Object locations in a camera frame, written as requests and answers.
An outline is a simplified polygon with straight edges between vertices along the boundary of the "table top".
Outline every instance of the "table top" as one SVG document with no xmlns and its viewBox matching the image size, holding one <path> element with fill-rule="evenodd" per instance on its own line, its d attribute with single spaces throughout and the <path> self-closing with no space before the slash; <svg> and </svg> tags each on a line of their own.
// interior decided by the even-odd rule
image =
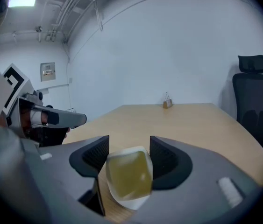
<svg viewBox="0 0 263 224">
<path fill-rule="evenodd" d="M 214 104 L 123 105 L 68 133 L 64 143 L 109 135 L 109 153 L 134 146 L 149 151 L 150 136 L 206 148 L 229 159 L 263 186 L 263 148 L 236 120 Z M 106 219 L 120 223 L 134 211 L 112 198 L 105 165 L 98 176 Z"/>
</svg>

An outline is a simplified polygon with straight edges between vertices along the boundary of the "ceiling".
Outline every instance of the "ceiling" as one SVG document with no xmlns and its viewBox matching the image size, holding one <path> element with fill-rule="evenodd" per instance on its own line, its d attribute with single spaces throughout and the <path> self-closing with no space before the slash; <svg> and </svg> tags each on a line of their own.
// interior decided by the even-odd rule
<svg viewBox="0 0 263 224">
<path fill-rule="evenodd" d="M 6 18 L 0 27 L 0 35 L 8 33 L 23 33 L 24 31 L 35 31 L 37 26 L 42 26 L 43 31 L 52 30 L 52 24 L 56 23 L 60 8 L 66 0 L 48 0 L 44 7 L 45 0 L 36 0 L 34 7 L 10 7 Z M 73 26 L 76 19 L 90 4 L 89 0 L 80 0 L 74 8 L 67 22 L 62 27 L 62 32 L 67 34 Z M 42 11 L 44 17 L 40 23 Z"/>
</svg>

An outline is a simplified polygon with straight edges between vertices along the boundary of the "white container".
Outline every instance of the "white container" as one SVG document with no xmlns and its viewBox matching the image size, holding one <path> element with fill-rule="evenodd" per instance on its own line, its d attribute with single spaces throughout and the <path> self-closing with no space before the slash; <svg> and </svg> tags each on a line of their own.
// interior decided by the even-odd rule
<svg viewBox="0 0 263 224">
<path fill-rule="evenodd" d="M 127 148 L 109 154 L 106 174 L 110 193 L 123 207 L 137 210 L 149 198 L 153 166 L 144 147 Z"/>
</svg>

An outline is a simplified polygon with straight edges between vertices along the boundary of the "white bracket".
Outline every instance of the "white bracket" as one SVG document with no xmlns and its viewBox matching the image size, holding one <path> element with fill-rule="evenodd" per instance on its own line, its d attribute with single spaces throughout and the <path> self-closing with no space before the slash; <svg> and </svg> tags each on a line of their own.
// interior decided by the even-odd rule
<svg viewBox="0 0 263 224">
<path fill-rule="evenodd" d="M 97 22 L 98 22 L 99 28 L 100 28 L 101 31 L 103 31 L 103 26 L 102 26 L 102 22 L 100 20 L 99 11 L 98 11 L 98 7 L 97 7 L 97 2 L 96 1 L 94 2 L 94 9 L 96 11 Z"/>
</svg>

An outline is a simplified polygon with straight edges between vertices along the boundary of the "white wall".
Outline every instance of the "white wall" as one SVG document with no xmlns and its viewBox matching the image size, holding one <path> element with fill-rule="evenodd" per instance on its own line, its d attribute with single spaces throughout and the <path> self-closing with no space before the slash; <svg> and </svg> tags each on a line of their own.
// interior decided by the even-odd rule
<svg viewBox="0 0 263 224">
<path fill-rule="evenodd" d="M 122 104 L 212 102 L 236 117 L 238 55 L 263 55 L 263 13 L 247 0 L 100 0 L 74 31 L 71 104 L 92 120 Z"/>
<path fill-rule="evenodd" d="M 56 79 L 41 82 L 40 64 L 55 62 Z M 0 72 L 15 64 L 31 81 L 35 90 L 42 90 L 44 105 L 70 109 L 67 82 L 68 56 L 60 42 L 39 43 L 36 40 L 0 44 Z"/>
</svg>

